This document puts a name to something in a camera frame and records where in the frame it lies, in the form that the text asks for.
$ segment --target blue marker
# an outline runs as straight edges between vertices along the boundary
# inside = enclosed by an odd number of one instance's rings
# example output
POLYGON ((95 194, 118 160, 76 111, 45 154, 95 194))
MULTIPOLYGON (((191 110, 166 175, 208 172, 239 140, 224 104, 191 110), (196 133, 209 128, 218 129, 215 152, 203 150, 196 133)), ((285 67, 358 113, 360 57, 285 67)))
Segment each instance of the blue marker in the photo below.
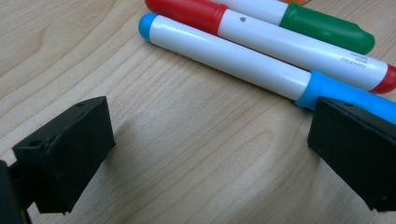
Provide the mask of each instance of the blue marker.
POLYGON ((370 92, 270 58, 177 21, 149 13, 139 22, 144 39, 244 79, 315 110, 320 96, 359 106, 396 124, 396 104, 370 92))

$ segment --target screw hole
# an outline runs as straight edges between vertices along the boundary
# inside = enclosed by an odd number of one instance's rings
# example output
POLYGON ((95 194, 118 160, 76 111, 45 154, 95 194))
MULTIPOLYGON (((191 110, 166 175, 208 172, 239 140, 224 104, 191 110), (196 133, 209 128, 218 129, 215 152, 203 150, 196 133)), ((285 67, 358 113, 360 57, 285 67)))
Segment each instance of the screw hole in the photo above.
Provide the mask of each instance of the screw hole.
POLYGON ((40 144, 41 144, 40 140, 35 140, 35 141, 29 143, 29 147, 36 147, 40 144))

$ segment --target green marker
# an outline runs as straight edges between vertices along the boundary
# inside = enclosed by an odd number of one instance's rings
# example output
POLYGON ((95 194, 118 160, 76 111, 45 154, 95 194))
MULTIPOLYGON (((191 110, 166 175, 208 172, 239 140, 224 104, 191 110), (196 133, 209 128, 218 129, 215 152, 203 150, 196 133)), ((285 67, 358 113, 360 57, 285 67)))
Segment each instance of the green marker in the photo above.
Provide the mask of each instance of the green marker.
POLYGON ((367 54, 375 38, 359 25, 299 6, 274 0, 212 0, 229 9, 308 35, 343 49, 367 54))

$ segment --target wood grain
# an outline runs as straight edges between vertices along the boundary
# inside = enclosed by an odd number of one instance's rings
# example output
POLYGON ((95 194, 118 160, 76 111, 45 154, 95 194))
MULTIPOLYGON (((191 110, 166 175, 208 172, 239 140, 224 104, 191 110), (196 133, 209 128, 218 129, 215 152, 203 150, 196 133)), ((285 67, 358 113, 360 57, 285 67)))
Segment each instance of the wood grain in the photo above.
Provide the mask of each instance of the wood grain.
MULTIPOLYGON (((307 7, 375 35, 396 64, 396 2, 307 7)), ((395 223, 309 147, 312 112, 145 42, 144 1, 0 2, 0 158, 70 105, 106 95, 117 146, 71 214, 34 223, 395 223)), ((396 101, 396 93, 384 97, 396 101)))

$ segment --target wooden surface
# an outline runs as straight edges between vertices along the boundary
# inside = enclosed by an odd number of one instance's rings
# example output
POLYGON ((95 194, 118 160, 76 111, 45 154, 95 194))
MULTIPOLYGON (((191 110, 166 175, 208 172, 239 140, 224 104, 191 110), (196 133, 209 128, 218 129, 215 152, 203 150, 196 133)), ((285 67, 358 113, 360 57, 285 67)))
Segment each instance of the wooden surface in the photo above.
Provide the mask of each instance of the wooden surface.
MULTIPOLYGON (((396 1, 307 7, 375 35, 396 64, 396 1)), ((70 105, 105 95, 117 146, 71 214, 34 223, 395 223, 310 148, 313 113, 145 42, 143 0, 0 2, 0 159, 70 105)), ((384 95, 396 101, 396 92, 384 95)))

